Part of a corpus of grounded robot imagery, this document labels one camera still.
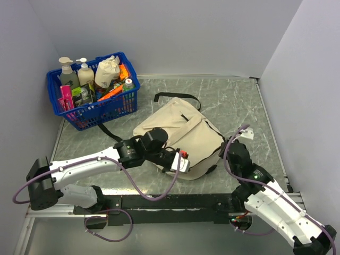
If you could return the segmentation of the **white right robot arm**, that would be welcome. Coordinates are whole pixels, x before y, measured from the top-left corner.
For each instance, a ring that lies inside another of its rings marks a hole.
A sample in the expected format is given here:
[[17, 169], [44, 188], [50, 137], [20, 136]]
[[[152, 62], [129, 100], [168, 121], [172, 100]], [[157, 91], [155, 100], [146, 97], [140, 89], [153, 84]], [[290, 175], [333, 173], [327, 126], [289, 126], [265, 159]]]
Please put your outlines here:
[[240, 184], [233, 192], [235, 210], [257, 215], [287, 241], [294, 254], [337, 253], [336, 230], [316, 221], [293, 201], [264, 168], [252, 162], [244, 144], [223, 142], [219, 156]]

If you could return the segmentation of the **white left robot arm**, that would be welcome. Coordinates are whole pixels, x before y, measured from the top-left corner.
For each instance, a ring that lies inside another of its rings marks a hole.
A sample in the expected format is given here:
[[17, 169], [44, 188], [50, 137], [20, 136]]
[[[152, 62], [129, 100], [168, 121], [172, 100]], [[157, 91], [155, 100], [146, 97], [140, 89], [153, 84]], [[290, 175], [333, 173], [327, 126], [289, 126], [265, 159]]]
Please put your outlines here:
[[120, 139], [114, 146], [91, 155], [53, 162], [36, 159], [26, 177], [32, 210], [61, 203], [100, 213], [105, 207], [101, 188], [77, 186], [76, 181], [112, 171], [126, 172], [146, 161], [178, 176], [184, 159], [179, 150], [165, 147], [167, 138], [166, 131], [157, 127], [144, 135]]

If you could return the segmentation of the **beige canvas backpack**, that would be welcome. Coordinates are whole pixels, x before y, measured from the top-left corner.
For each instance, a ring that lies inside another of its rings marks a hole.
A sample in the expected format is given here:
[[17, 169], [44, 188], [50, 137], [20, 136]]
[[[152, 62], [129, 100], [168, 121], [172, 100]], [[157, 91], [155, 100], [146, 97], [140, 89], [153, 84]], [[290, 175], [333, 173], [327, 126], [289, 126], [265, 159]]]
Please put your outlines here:
[[186, 98], [186, 95], [173, 94], [166, 105], [133, 130], [132, 138], [118, 142], [113, 147], [118, 153], [118, 162], [125, 168], [137, 167], [148, 161], [149, 154], [173, 148], [189, 155], [189, 171], [179, 173], [180, 179], [191, 181], [212, 172], [225, 137]]

